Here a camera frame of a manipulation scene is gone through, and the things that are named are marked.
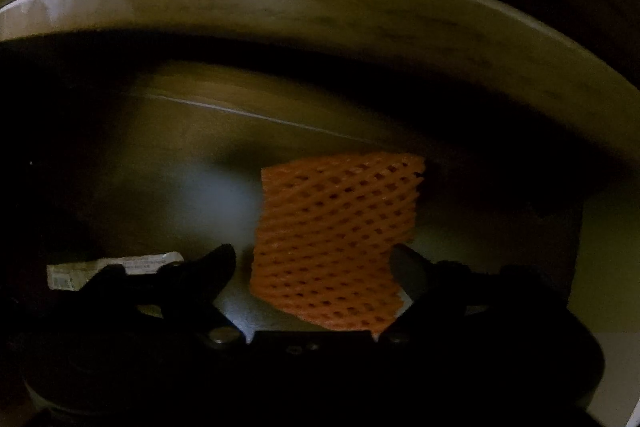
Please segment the orange foam fruit net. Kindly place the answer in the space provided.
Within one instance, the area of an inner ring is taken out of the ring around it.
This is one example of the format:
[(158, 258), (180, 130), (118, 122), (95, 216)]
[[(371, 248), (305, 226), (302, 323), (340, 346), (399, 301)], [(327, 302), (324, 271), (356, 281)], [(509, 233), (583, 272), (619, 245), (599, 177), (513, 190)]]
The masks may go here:
[(330, 331), (380, 335), (404, 305), (390, 254), (413, 234), (424, 168), (374, 152), (262, 169), (252, 295)]

